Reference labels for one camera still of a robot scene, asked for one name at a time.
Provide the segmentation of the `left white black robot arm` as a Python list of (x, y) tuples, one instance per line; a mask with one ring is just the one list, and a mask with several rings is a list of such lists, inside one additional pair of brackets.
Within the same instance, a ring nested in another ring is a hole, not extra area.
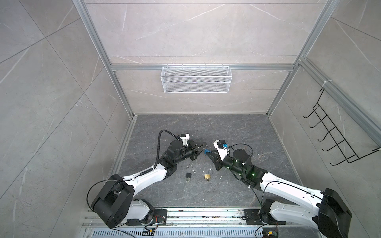
[(153, 166), (129, 176), (114, 174), (107, 180), (97, 182), (104, 185), (92, 203), (87, 203), (89, 209), (110, 229), (118, 227), (125, 219), (145, 224), (151, 222), (155, 208), (145, 199), (136, 199), (135, 196), (173, 175), (178, 163), (188, 158), (192, 161), (197, 159), (205, 146), (204, 142), (196, 143), (192, 139), (186, 145), (180, 140), (172, 141)]

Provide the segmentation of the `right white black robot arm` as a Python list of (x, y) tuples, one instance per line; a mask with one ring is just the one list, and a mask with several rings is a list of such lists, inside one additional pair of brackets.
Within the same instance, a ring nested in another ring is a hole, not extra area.
[(288, 221), (310, 226), (327, 238), (347, 238), (352, 213), (333, 189), (324, 191), (307, 188), (256, 167), (244, 149), (230, 152), (228, 148), (206, 150), (215, 168), (227, 168), (240, 176), (240, 181), (250, 188), (275, 194), (292, 204), (282, 204), (273, 199), (263, 202), (259, 216), (264, 223)]

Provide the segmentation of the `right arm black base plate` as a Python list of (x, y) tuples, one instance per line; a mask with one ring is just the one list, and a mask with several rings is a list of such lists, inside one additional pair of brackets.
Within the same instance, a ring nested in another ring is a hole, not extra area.
[(276, 220), (269, 212), (260, 209), (244, 209), (244, 216), (242, 217), (247, 225), (286, 225), (286, 221)]

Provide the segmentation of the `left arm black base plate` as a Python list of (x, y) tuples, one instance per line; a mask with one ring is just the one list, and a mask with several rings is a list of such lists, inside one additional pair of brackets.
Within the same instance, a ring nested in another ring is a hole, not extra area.
[(138, 219), (130, 219), (127, 220), (127, 226), (140, 226), (140, 225), (148, 225), (148, 224), (166, 224), (168, 210), (167, 209), (157, 209), (154, 212), (149, 212), (149, 214), (143, 218), (142, 220)]

